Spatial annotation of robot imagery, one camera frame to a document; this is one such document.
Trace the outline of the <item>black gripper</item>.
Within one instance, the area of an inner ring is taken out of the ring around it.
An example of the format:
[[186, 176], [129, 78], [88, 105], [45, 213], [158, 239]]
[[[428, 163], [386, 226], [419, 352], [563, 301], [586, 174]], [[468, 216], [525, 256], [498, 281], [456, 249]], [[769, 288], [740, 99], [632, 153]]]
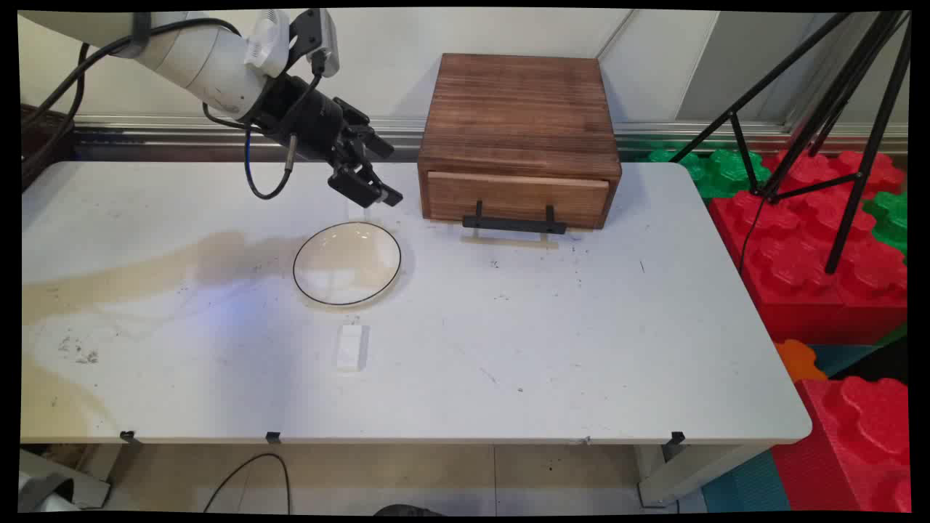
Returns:
[[404, 195], [382, 182], [368, 163], [368, 150], [387, 159], [395, 146], [376, 133], [362, 110], [320, 92], [320, 79], [306, 82], [283, 73], [269, 80], [251, 109], [251, 133], [285, 147], [296, 138], [295, 153], [334, 166], [329, 187], [356, 205], [397, 206]]

